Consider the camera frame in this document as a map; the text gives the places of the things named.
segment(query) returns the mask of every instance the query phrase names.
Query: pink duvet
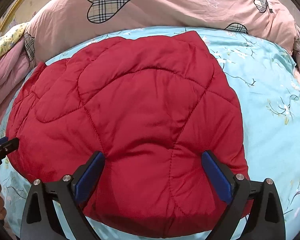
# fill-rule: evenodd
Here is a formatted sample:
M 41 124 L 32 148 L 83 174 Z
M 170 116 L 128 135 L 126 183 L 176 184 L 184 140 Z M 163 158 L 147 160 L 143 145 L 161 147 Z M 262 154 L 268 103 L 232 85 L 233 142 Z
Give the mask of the pink duvet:
M 248 33 L 290 54 L 297 36 L 278 0 L 52 0 L 30 21 L 25 44 L 33 67 L 99 35 L 167 25 Z
M 24 39 L 20 39 L 10 51 L 0 57 L 0 104 L 29 71 L 30 62 L 24 48 Z

